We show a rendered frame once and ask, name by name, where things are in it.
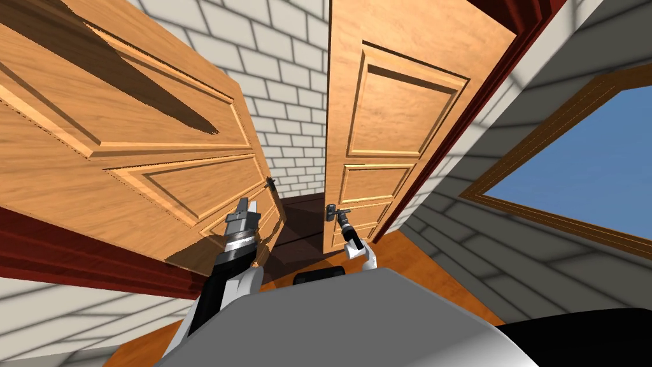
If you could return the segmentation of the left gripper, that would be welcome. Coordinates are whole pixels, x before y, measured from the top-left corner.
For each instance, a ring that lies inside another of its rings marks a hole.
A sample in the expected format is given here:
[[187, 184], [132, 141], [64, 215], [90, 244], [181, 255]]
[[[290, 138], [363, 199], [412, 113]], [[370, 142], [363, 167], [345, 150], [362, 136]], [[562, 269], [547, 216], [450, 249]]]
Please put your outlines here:
[[260, 213], [256, 201], [250, 201], [244, 196], [238, 201], [237, 207], [233, 213], [229, 213], [226, 218], [225, 235], [230, 236], [240, 232], [256, 232], [259, 229]]

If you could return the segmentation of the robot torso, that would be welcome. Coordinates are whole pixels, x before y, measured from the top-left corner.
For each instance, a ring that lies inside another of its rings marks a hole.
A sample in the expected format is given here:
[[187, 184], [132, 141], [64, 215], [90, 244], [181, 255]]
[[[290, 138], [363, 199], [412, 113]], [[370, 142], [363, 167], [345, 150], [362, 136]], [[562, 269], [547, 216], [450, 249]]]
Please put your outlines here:
[[241, 296], [154, 367], [537, 367], [482, 318], [388, 268]]

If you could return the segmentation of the wooden panelled door leaf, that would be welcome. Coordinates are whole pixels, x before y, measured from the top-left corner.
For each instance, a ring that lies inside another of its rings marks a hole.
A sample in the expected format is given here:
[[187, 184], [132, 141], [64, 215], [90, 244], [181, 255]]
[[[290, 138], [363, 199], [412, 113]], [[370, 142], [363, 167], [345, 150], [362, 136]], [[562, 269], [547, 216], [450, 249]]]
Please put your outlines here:
[[0, 206], [208, 276], [283, 228], [243, 93], [128, 0], [0, 0]]
[[469, 0], [332, 0], [325, 202], [371, 241], [514, 33]]

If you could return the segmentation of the wooden framed window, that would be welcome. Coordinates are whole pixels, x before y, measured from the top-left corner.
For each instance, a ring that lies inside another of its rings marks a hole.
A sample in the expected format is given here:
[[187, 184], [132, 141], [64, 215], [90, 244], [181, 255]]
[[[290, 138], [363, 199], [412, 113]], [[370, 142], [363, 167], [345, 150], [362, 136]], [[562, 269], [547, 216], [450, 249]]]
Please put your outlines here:
[[462, 197], [652, 260], [652, 63], [592, 78]]

